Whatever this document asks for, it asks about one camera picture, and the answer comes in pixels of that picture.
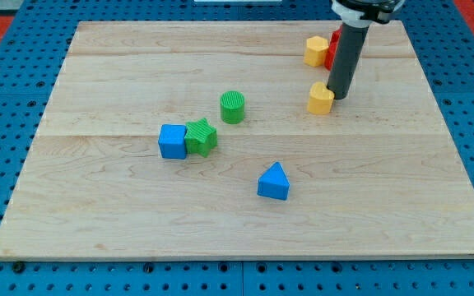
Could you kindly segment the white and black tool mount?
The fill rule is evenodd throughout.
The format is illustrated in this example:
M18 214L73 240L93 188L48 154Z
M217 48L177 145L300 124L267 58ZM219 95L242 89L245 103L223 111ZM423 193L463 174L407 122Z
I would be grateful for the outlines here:
M332 0L331 8L348 26L366 28L373 22L388 24L403 5L404 0Z

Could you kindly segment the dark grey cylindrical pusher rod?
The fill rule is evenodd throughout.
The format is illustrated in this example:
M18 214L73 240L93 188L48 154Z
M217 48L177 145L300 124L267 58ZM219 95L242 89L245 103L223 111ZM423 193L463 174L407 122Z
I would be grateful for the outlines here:
M327 83L335 99L345 99L348 95L368 29L368 26L358 28L342 24Z

